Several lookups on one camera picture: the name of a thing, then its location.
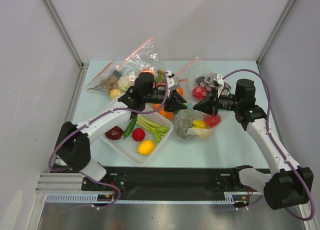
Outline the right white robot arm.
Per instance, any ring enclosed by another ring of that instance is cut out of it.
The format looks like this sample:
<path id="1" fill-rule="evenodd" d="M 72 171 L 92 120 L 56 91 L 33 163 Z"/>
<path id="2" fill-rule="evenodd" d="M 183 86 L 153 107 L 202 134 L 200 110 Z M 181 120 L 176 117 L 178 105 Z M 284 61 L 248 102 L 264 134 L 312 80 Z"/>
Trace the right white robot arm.
<path id="1" fill-rule="evenodd" d="M 254 140 L 262 152 L 270 174 L 263 174 L 253 167 L 238 167 L 238 173 L 230 179 L 235 190 L 250 186 L 261 192 L 271 209 L 277 210 L 300 204 L 314 204 L 311 196 L 313 172 L 291 158 L 282 143 L 273 136 L 269 118 L 256 104 L 256 88 L 252 80 L 240 79 L 235 93 L 219 95 L 212 89 L 193 109 L 215 115 L 219 110 L 233 111 L 237 122 Z"/>

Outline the blue zip clear bag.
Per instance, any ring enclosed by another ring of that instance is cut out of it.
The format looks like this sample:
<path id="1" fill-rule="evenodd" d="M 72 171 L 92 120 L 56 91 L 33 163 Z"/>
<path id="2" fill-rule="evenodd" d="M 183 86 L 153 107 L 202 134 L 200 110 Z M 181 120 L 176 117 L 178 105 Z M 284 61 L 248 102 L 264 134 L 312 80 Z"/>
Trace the blue zip clear bag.
<path id="1" fill-rule="evenodd" d="M 230 115 L 231 112 L 225 110 L 219 111 L 216 115 L 209 115 L 196 111 L 188 105 L 188 109 L 175 114 L 174 133 L 181 140 L 207 139 Z"/>

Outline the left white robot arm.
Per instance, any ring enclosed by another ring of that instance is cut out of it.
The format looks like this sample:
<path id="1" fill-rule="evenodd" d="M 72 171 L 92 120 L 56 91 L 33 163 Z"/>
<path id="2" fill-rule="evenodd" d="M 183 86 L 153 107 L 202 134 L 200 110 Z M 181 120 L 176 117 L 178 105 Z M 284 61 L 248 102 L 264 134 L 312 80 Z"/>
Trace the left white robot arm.
<path id="1" fill-rule="evenodd" d="M 160 104 L 169 112 L 186 109 L 186 100 L 177 92 L 179 86 L 178 77 L 170 71 L 164 73 L 164 84 L 161 86 L 155 85 L 152 73 L 140 73 L 134 85 L 115 98 L 114 104 L 106 111 L 83 123 L 64 123 L 53 154 L 72 171 L 90 179 L 97 189 L 108 188 L 110 177 L 106 175 L 105 168 L 92 158 L 91 144 L 113 127 L 138 114 L 147 114 L 146 104 Z"/>

